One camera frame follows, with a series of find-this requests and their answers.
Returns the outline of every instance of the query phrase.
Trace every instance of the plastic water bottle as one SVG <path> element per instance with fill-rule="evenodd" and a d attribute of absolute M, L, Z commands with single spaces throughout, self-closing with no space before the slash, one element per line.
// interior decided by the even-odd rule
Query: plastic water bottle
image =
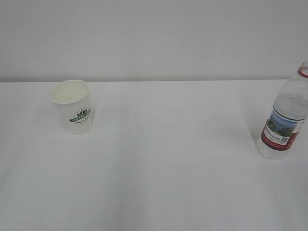
<path fill-rule="evenodd" d="M 258 151 L 269 159 L 282 159 L 308 117 L 308 62 L 279 91 L 273 111 L 257 142 Z"/>

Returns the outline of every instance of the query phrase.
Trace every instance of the white table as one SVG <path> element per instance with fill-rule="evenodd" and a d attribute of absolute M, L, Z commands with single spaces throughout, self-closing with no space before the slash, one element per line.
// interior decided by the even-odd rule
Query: white table
<path fill-rule="evenodd" d="M 1 231 L 306 231 L 307 126 L 282 161 L 254 139 L 285 80 L 90 83 L 90 133 L 56 83 L 0 83 Z"/>

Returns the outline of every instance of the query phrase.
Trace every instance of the bottle label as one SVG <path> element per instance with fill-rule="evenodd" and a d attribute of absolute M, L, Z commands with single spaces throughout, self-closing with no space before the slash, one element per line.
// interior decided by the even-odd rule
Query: bottle label
<path fill-rule="evenodd" d="M 285 151 L 291 148 L 303 120 L 292 120 L 280 115 L 275 108 L 261 134 L 262 141 L 270 148 Z"/>

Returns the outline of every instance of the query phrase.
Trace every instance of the paper cup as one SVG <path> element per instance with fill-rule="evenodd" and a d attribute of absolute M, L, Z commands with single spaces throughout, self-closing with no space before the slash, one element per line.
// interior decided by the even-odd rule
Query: paper cup
<path fill-rule="evenodd" d="M 60 113 L 63 126 L 72 134 L 82 135 L 92 126 L 89 88 L 81 80 L 57 84 L 51 91 L 51 100 Z"/>

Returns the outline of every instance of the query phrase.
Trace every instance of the bottle neck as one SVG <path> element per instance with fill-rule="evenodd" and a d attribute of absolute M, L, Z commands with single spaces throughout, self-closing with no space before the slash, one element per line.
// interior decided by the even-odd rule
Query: bottle neck
<path fill-rule="evenodd" d="M 298 70 L 298 74 L 302 77 L 308 78 L 308 62 L 304 62 L 299 70 Z"/>

